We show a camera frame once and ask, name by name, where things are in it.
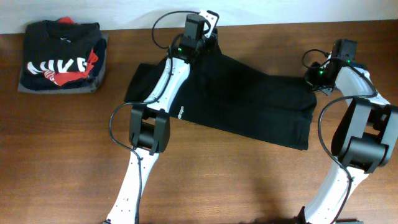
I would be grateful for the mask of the black t-shirt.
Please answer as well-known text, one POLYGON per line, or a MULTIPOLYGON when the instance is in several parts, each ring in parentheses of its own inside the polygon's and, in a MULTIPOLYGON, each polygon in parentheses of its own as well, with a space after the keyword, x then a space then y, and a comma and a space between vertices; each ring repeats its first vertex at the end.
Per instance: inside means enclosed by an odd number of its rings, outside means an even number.
POLYGON ((308 149, 317 99, 303 78, 268 75, 222 54, 218 32, 169 106, 174 118, 298 150, 308 149))

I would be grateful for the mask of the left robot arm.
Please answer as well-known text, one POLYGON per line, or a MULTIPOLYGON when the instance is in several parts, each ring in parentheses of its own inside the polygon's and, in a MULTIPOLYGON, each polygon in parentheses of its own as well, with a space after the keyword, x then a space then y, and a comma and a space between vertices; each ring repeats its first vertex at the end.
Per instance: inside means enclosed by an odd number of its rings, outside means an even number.
POLYGON ((180 87, 188 78, 194 60, 215 39, 219 15, 213 11, 187 11, 185 28, 167 47, 161 75, 142 102, 131 107, 129 121, 129 164, 116 201, 105 223, 139 223, 141 197, 151 169, 170 139, 169 111, 180 87))

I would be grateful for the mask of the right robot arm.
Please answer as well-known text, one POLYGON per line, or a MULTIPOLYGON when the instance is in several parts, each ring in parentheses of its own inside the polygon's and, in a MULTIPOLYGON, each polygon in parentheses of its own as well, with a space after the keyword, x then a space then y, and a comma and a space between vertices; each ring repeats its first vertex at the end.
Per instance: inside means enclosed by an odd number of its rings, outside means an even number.
POLYGON ((321 147, 332 159, 316 196, 293 223, 339 223, 339 216, 355 188, 391 159, 397 141, 397 107, 377 91, 365 65, 355 61, 357 42, 338 39, 323 63, 307 67, 305 81, 312 91, 326 95, 338 89, 342 97, 329 102, 317 123, 321 147), (348 109, 327 147, 322 119, 332 105, 345 101, 348 109))

